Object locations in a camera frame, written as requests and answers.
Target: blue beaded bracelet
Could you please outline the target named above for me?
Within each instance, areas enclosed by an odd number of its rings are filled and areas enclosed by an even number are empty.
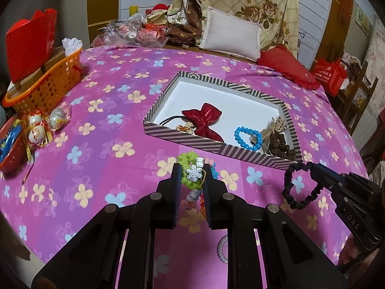
[[[255,135],[257,137],[257,143],[254,146],[249,146],[247,145],[243,139],[240,137],[239,133],[244,132],[245,134],[248,135]],[[240,146],[246,150],[252,150],[252,151],[257,151],[261,145],[262,145],[262,134],[258,130],[252,130],[250,128],[245,128],[245,127],[238,127],[234,131],[234,137],[235,140],[240,144]]]

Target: pink bedsheet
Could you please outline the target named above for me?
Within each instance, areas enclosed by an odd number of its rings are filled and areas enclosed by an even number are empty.
[[[322,89],[306,91],[279,73],[203,53],[101,47],[82,52],[86,75],[63,99],[72,120],[47,147],[24,186],[28,166],[2,177],[0,208],[12,227],[44,262],[49,261],[105,204],[135,203],[170,176],[176,157],[194,150],[213,158],[228,190],[259,206],[281,206],[336,263],[349,234],[326,190],[302,211],[281,196],[284,171],[178,145],[144,133],[142,120],[179,70],[209,74],[250,86],[286,102],[304,161],[367,177],[354,143]],[[309,175],[293,177],[296,198],[314,188]],[[188,193],[182,189],[182,199]],[[157,231],[155,288],[226,288],[226,231],[211,231],[200,203],[181,208],[177,228]]]

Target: red fabric bow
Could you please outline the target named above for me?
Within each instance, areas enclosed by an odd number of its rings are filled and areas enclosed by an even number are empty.
[[[195,135],[224,142],[220,135],[209,128],[209,125],[215,122],[222,115],[222,112],[215,106],[205,103],[202,105],[202,109],[200,111],[193,109],[182,111],[182,114],[187,118],[190,118],[190,120],[196,124],[197,128],[194,131]]]

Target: orange basket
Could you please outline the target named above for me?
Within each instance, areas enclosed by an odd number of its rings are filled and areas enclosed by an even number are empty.
[[[16,116],[12,116],[1,128],[0,130],[0,139],[3,139],[5,135],[8,134],[9,128],[12,127],[14,121],[16,120]],[[24,156],[26,155],[26,146],[23,141],[23,132],[17,137],[15,143],[10,149],[8,155],[4,158],[4,160],[0,163],[0,171],[4,174],[15,171],[20,163],[22,162]]]
[[[53,65],[29,89],[10,97],[7,92],[3,106],[12,106],[17,114],[28,114],[35,109],[42,109],[50,114],[64,95],[80,81],[80,52],[69,55]]]

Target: red heart pillow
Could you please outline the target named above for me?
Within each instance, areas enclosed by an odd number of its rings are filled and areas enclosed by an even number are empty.
[[[258,65],[274,68],[286,79],[295,82],[307,90],[317,90],[320,87],[313,74],[308,71],[283,45],[261,52],[257,59]]]

